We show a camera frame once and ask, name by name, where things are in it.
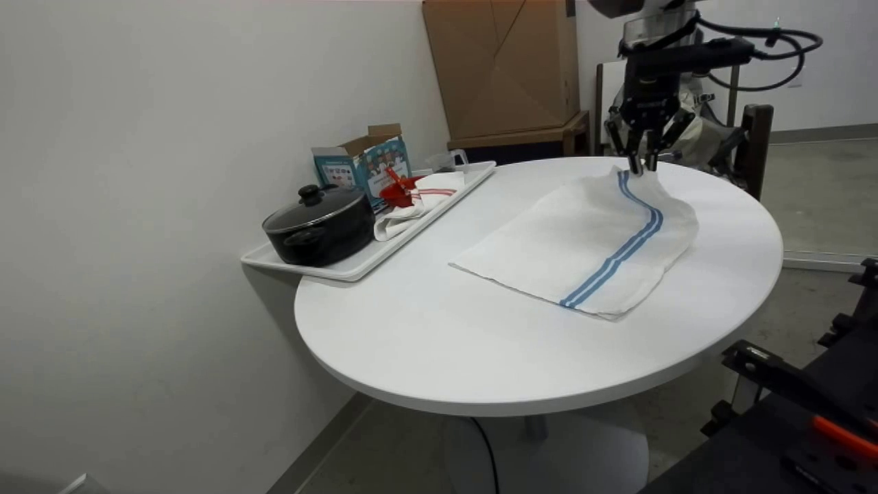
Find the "white wall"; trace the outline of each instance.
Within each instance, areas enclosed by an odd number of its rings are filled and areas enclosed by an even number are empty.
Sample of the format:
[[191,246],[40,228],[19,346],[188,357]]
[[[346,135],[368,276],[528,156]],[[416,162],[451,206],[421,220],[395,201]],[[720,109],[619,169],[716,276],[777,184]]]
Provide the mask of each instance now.
[[266,490],[347,393],[237,256],[375,120],[445,145],[416,0],[0,3],[0,490]]
[[[774,128],[878,124],[878,62],[871,62],[878,47],[874,0],[707,0],[700,10],[704,20],[724,24],[782,24],[815,31],[825,39],[823,49],[805,57],[801,87],[741,97],[741,108],[752,101],[774,103]],[[582,0],[579,31],[582,92],[586,92],[582,101],[593,101],[590,77],[595,62],[615,57],[623,24],[619,20],[602,20]],[[788,70],[789,62],[749,62],[741,70],[741,86],[774,83]]]

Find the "white tray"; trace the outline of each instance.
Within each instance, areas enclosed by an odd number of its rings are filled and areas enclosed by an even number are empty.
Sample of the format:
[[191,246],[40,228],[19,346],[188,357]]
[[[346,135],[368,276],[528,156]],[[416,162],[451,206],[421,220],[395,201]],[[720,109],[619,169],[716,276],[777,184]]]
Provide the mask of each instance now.
[[420,223],[413,223],[408,231],[402,231],[395,239],[387,242],[371,242],[360,253],[354,253],[346,260],[336,260],[332,265],[298,265],[298,263],[284,263],[276,257],[274,246],[266,242],[250,253],[242,256],[244,265],[255,268],[274,268],[274,272],[296,272],[306,276],[327,276],[327,279],[343,279],[343,282],[357,282],[365,274],[371,274],[375,265],[380,265],[390,256],[395,256],[402,243],[408,243],[416,232],[421,232],[428,224],[432,224],[440,213],[446,213],[451,206],[458,206],[471,190],[486,184],[495,162],[471,162],[458,168],[464,173],[464,190],[458,190],[451,197],[439,204],[432,210],[428,210]]

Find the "box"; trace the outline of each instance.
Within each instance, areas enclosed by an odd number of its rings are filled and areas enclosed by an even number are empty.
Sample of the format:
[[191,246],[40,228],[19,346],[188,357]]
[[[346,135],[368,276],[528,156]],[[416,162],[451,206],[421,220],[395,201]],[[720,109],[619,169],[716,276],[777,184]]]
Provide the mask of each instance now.
[[406,143],[397,124],[368,127],[365,138],[335,149],[313,149],[321,187],[360,187],[373,210],[384,210],[380,190],[392,184],[387,168],[410,175]]
[[575,0],[421,0],[451,140],[579,113]]

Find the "cloth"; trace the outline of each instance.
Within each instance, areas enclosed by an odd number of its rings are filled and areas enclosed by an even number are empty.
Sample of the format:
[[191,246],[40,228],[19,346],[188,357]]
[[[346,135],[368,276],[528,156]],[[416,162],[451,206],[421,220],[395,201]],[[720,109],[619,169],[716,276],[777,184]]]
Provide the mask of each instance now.
[[458,190],[464,190],[464,173],[432,173],[432,175],[416,178],[413,190],[408,191],[410,206],[392,209],[390,213],[375,216],[373,235],[379,242],[401,235]]
[[575,178],[451,257],[501,289],[600,316],[634,311],[690,246],[697,216],[656,173]]

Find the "black pot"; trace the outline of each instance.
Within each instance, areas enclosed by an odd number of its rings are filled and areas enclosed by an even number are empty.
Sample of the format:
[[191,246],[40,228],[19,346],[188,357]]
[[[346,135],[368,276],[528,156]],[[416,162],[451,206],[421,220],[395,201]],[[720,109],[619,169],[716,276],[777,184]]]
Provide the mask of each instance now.
[[298,190],[298,204],[262,220],[284,263],[328,265],[373,242],[373,210],[357,190]]

